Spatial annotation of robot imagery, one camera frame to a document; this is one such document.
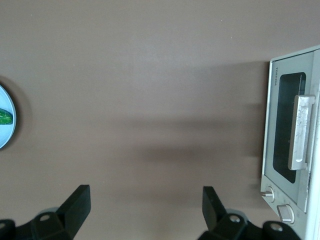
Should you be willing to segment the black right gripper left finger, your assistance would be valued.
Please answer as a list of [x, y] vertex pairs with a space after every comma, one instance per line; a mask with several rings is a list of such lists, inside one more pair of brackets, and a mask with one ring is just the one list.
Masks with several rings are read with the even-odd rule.
[[18, 240], [72, 240], [91, 211], [89, 185], [80, 185], [55, 211], [38, 214], [17, 228]]

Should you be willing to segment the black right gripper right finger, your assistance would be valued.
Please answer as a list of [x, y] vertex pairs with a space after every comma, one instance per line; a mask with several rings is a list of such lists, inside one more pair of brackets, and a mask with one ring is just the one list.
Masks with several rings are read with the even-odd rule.
[[263, 231], [235, 210], [228, 212], [212, 186], [202, 190], [202, 214], [207, 231], [201, 240], [261, 240]]

